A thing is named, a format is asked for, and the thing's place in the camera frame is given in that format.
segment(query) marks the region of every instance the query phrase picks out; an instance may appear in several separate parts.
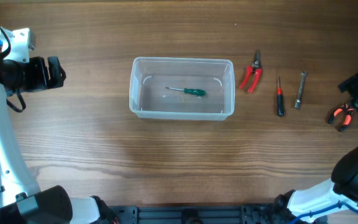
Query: green screwdriver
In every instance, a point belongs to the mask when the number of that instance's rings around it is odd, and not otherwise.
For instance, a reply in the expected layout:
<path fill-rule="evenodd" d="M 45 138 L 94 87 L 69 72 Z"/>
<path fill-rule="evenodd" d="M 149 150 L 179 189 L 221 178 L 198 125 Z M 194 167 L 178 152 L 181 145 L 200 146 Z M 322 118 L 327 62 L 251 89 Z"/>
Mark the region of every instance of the green screwdriver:
<path fill-rule="evenodd" d="M 199 90 L 199 89 L 178 89 L 178 88 L 171 88 L 171 87 L 166 87 L 167 89 L 170 90 L 179 90 L 179 91 L 183 91 L 184 93 L 188 93 L 188 94 L 192 94 L 192 95 L 196 95 L 196 96 L 205 96 L 206 92 L 204 90 Z"/>

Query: wrench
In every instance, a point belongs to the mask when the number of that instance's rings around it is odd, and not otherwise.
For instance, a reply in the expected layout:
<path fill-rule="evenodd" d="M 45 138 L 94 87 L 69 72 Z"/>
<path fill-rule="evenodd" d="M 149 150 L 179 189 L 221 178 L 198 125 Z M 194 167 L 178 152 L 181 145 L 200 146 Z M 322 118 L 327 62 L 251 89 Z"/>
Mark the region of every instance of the wrench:
<path fill-rule="evenodd" d="M 296 101 L 295 101 L 296 109 L 299 109 L 299 107 L 301 106 L 301 98 L 302 98 L 303 88 L 305 87 L 305 80 L 306 80 L 307 75 L 308 75 L 308 72 L 302 72 L 301 85 L 299 86 L 298 97 L 296 98 Z"/>

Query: wood grain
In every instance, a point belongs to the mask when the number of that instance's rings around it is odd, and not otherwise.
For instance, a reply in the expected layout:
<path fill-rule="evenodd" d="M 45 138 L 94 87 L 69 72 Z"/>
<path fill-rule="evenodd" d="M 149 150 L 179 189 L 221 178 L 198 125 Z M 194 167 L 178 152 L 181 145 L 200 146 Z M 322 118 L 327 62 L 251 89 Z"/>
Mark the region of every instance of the wood grain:
<path fill-rule="evenodd" d="M 349 97 L 337 85 L 358 72 L 358 1 L 0 4 L 0 24 L 30 27 L 31 55 L 57 55 L 67 73 L 63 88 L 25 94 L 27 109 L 10 112 L 42 189 L 59 184 L 110 205 L 271 202 L 328 179 L 358 146 L 358 117 L 344 133 L 325 120 Z M 236 91 L 223 122 L 142 120 L 129 110 L 136 57 L 229 59 L 239 83 L 256 49 L 262 79 L 253 94 Z M 284 118 L 275 115 L 277 75 Z"/>

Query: orange and black pliers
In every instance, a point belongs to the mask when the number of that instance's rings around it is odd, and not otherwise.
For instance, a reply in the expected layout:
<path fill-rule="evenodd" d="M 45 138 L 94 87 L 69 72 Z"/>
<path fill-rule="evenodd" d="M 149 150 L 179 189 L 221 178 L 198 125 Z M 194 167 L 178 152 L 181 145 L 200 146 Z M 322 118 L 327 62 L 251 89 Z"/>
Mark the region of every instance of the orange and black pliers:
<path fill-rule="evenodd" d="M 249 87 L 248 92 L 252 93 L 253 90 L 255 89 L 256 85 L 258 84 L 258 81 L 260 79 L 260 76 L 262 75 L 262 64 L 260 62 L 260 51 L 257 50 L 256 54 L 255 54 L 255 59 L 254 62 L 252 63 L 252 65 L 248 65 L 247 66 L 247 73 L 244 77 L 244 80 L 242 81 L 241 85 L 240 85 L 240 89 L 244 88 L 248 82 L 249 77 L 252 74 L 255 74 L 255 78 L 254 78 L 254 82 L 251 85 L 251 87 Z"/>
<path fill-rule="evenodd" d="M 333 113 L 331 113 L 331 115 L 328 118 L 328 123 L 332 124 L 334 122 L 334 118 L 336 117 L 336 115 L 338 115 L 342 111 L 346 113 L 346 117 L 343 124 L 338 128 L 338 131 L 344 131 L 350 125 L 352 121 L 354 109 L 350 105 L 345 103 L 341 105 L 338 109 L 336 109 Z"/>

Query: white plastic box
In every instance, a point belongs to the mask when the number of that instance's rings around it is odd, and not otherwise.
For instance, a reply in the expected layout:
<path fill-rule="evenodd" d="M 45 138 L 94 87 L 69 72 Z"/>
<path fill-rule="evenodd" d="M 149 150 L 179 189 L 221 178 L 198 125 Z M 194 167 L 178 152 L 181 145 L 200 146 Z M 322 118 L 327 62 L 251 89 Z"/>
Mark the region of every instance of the white plastic box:
<path fill-rule="evenodd" d="M 195 96 L 173 88 L 206 91 Z M 234 112 L 230 60 L 138 57 L 134 60 L 129 108 L 139 118 L 222 121 Z"/>

